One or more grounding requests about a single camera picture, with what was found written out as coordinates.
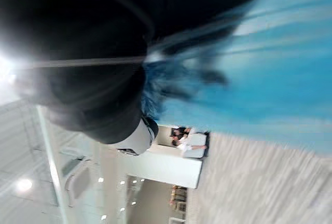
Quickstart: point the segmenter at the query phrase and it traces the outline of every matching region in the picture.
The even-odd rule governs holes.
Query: hair
[[[172,145],[177,146],[177,140],[173,140]]]

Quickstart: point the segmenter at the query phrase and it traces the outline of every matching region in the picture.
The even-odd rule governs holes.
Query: recessed ceiling light
[[[29,179],[22,179],[17,182],[18,190],[24,192],[32,188],[32,182]]]

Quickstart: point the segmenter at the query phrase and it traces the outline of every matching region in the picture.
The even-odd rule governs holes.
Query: wall
[[[129,175],[196,188],[202,161],[182,158],[177,152],[174,148],[153,145],[137,157],[119,154],[118,161],[123,171]]]
[[[182,218],[169,206],[171,193],[172,185],[146,180],[129,224],[167,224],[169,217]]]
[[[159,132],[156,137],[158,145],[171,146],[171,128],[170,127],[161,127],[159,126]]]

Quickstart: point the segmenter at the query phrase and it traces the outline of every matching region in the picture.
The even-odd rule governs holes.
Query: white shirt
[[[177,148],[180,149],[182,153],[185,153],[188,150],[192,150],[192,146],[188,144],[185,137],[181,138],[179,141],[181,142],[181,144],[179,144]]]

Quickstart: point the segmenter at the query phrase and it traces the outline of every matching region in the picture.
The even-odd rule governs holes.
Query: white wall
[[[202,161],[182,158],[177,153],[177,149],[153,145],[150,150],[137,157],[120,154],[118,161],[123,171],[129,175],[196,188]]]
[[[156,141],[159,145],[171,146],[171,138],[170,138],[171,130],[172,128],[170,127],[159,126],[159,132],[156,137]]]

